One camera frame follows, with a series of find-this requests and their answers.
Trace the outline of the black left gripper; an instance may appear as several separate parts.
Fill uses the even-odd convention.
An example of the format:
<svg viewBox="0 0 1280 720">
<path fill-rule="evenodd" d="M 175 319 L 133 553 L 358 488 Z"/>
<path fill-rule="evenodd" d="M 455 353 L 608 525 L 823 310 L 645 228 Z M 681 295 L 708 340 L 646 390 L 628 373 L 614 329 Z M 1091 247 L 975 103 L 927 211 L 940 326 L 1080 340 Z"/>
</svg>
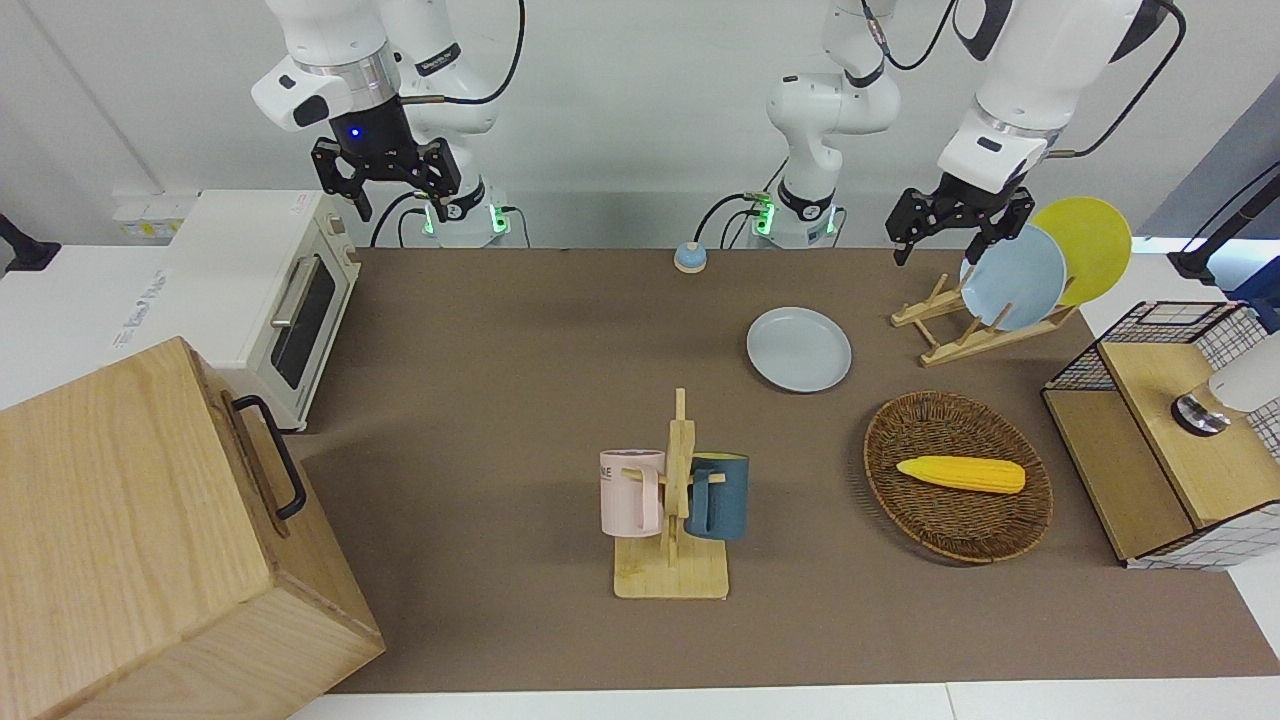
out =
<svg viewBox="0 0 1280 720">
<path fill-rule="evenodd" d="M 934 193 L 908 188 L 890 211 L 884 229 L 893 243 L 893 261 L 908 263 L 915 245 L 948 227 L 978 227 L 974 263 L 1001 241 L 1019 236 L 1036 200 L 1015 176 L 998 191 L 987 191 L 943 172 Z"/>
</svg>

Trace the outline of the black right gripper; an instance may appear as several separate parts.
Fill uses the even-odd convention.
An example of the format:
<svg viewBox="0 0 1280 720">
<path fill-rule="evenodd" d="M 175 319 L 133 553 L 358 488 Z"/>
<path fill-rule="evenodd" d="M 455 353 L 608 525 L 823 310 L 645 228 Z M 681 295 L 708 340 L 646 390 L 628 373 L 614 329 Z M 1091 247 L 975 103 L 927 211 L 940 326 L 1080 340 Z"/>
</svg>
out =
<svg viewBox="0 0 1280 720">
<path fill-rule="evenodd" d="M 413 184 L 413 196 L 426 201 L 440 223 L 452 222 L 448 208 L 462 184 L 454 150 L 448 138 L 415 141 L 398 96 L 334 117 L 333 132 L 335 140 L 316 138 L 312 163 L 323 191 L 352 202 L 362 222 L 372 217 L 367 179 Z M 353 170 L 346 174 L 339 161 Z"/>
</svg>

